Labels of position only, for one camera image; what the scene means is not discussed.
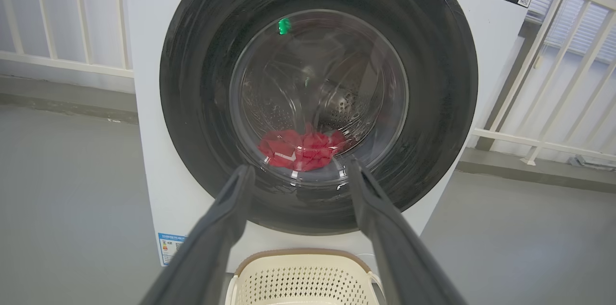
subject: washing machine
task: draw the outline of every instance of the washing machine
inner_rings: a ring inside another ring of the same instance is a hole
[[[161,264],[249,164],[250,222],[228,271],[300,247],[376,270],[345,164],[363,162],[421,234],[530,1],[128,0]]]

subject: red fabric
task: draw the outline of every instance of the red fabric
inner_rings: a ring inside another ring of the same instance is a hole
[[[318,132],[300,135],[287,129],[268,132],[261,139],[259,150],[274,167],[310,171],[330,164],[333,156],[345,145],[345,136],[339,130],[328,137]]]

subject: white laundry basket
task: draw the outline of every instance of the white laundry basket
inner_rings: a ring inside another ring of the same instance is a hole
[[[229,283],[225,305],[378,305],[381,281],[358,257],[321,249],[254,254]]]

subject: basket rim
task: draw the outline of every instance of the basket rim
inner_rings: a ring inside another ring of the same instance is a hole
[[[327,248],[287,248],[283,250],[269,250],[269,251],[257,252],[251,255],[250,257],[248,257],[247,259],[244,259],[240,263],[240,265],[235,270],[234,276],[240,276],[240,274],[242,273],[242,271],[244,271],[246,266],[256,261],[257,259],[266,258],[266,257],[276,257],[276,256],[294,256],[298,254],[314,254],[314,255],[346,257],[348,259],[351,259],[355,263],[357,263],[366,272],[366,274],[372,271],[370,270],[370,267],[368,267],[368,264],[366,264],[363,260],[361,260],[360,257],[357,257],[356,255],[350,252],[341,251],[341,250],[330,250]]]

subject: white railing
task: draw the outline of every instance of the white railing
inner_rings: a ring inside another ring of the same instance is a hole
[[[106,66],[103,64],[94,64],[92,61],[92,49],[90,45],[90,32],[88,31],[88,22],[86,20],[86,12],[84,6],[84,0],[77,0],[77,13],[79,16],[79,26],[81,27],[81,40],[83,42],[83,51],[85,62],[71,61],[59,59],[53,41],[53,30],[51,27],[51,21],[46,9],[46,1],[38,0],[40,6],[40,14],[42,15],[42,24],[45,30],[45,37],[47,40],[47,47],[49,51],[49,57],[35,56],[24,53],[24,47],[22,45],[22,38],[17,26],[17,17],[15,16],[15,10],[13,9],[13,2],[11,0],[2,0],[4,10],[11,31],[11,37],[13,38],[14,52],[0,51],[0,60],[10,60],[16,62],[24,62],[27,64],[40,64],[43,66],[51,66],[55,68],[63,68],[68,70],[87,71],[92,73],[100,73],[105,75],[115,75],[123,77],[133,77],[132,70],[129,66],[128,49],[126,46],[126,29],[124,19],[123,1],[116,0],[117,11],[117,23],[119,32],[119,50],[121,53],[121,67]]]
[[[497,127],[501,125],[502,119],[506,115],[507,110],[510,108],[512,101],[514,99],[515,94],[518,92],[520,85],[526,75],[528,69],[532,65],[533,59],[535,59],[535,55],[539,53],[541,46],[543,45],[543,40],[545,35],[550,30],[550,24],[552,20],[554,20],[557,10],[561,5],[563,0],[553,0],[552,6],[548,9],[546,13],[545,20],[543,24],[539,28],[539,32],[537,37],[535,38],[532,46],[530,47],[530,51],[526,55],[524,61],[522,62],[522,68],[515,77],[513,85],[506,95],[504,103],[500,107],[500,110],[489,127],[489,129],[480,129],[475,128],[473,134],[476,136],[490,138],[495,140],[503,140],[506,142],[513,142],[522,145],[530,146],[530,150],[526,154],[522,161],[528,165],[535,165],[535,158],[539,155],[539,152],[543,149],[555,150],[565,153],[571,154],[581,154],[583,156],[596,157],[601,158],[603,160],[608,161],[616,161],[616,154],[610,153],[614,144],[616,143],[616,127],[609,133],[609,136],[602,142],[602,145],[598,150],[591,150],[590,145],[594,142],[594,138],[597,136],[599,130],[602,130],[606,126],[606,122],[608,122],[609,116],[611,116],[614,107],[616,106],[616,95],[607,105],[607,108],[602,112],[601,117],[598,119],[596,124],[592,126],[592,129],[588,133],[585,138],[585,141],[581,144],[581,146],[572,145],[572,137],[578,132],[579,126],[587,117],[587,113],[591,110],[597,101],[599,94],[605,88],[606,83],[609,81],[609,78],[616,68],[616,60],[614,60],[611,64],[609,64],[607,71],[601,78],[601,81],[596,86],[595,90],[590,95],[590,98],[587,100],[587,103],[582,108],[581,113],[577,116],[576,120],[572,124],[570,130],[567,132],[564,141],[561,143],[550,142],[549,138],[551,133],[554,132],[554,128],[559,126],[559,121],[563,118],[564,115],[567,114],[567,110],[563,109],[567,103],[570,103],[570,99],[579,88],[580,84],[583,83],[584,79],[587,77],[590,66],[596,59],[599,51],[603,43],[605,42],[607,36],[610,33],[610,30],[613,28],[614,24],[616,24],[616,0],[584,0],[585,3],[582,5],[580,11],[578,12],[577,18],[573,23],[573,26],[569,30],[568,36],[565,38],[563,44],[561,45],[560,50],[558,51],[552,66],[548,70],[547,75],[545,76],[543,83],[539,87],[537,94],[532,99],[532,103],[530,107],[526,111],[526,114],[522,118],[521,123],[517,124],[517,128],[514,133],[504,133],[497,131]],[[587,13],[589,7],[592,4],[599,5],[608,10],[607,16],[603,20],[603,24],[599,28],[594,40],[588,51],[583,55],[581,61],[579,62],[579,66],[576,71],[572,75],[570,81],[568,82],[566,88],[563,91],[563,94],[557,99],[557,103],[553,108],[552,112],[550,112],[548,118],[543,122],[543,127],[541,128],[539,135],[536,138],[528,138],[522,136],[522,133],[527,129],[529,124],[529,117],[535,112],[537,107],[545,101],[546,99],[546,89],[554,79],[555,74],[558,73],[559,65],[563,60],[565,53],[567,52],[568,46],[571,44],[572,39],[574,39],[574,35],[583,20],[583,16]]]

